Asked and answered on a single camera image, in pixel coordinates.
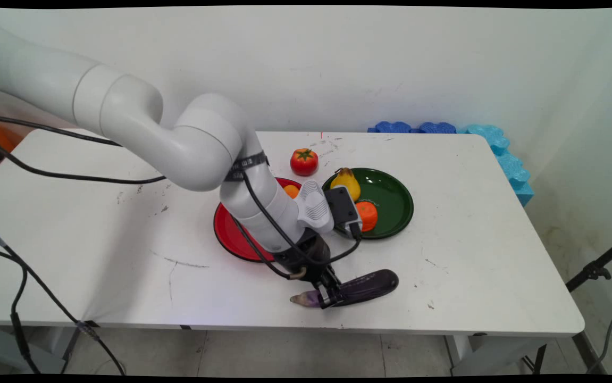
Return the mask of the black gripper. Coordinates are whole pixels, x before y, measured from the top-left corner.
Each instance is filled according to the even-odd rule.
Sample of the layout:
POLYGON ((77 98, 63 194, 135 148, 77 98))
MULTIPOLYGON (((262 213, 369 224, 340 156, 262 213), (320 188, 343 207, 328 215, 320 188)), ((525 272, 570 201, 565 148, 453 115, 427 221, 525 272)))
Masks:
POLYGON ((289 247, 274 252, 274 261, 286 270, 291 280, 316 284, 316 300, 321 310, 335 306, 341 281, 334 269, 324 263, 330 260, 330 248, 318 233, 303 233, 296 245, 298 249, 289 247))

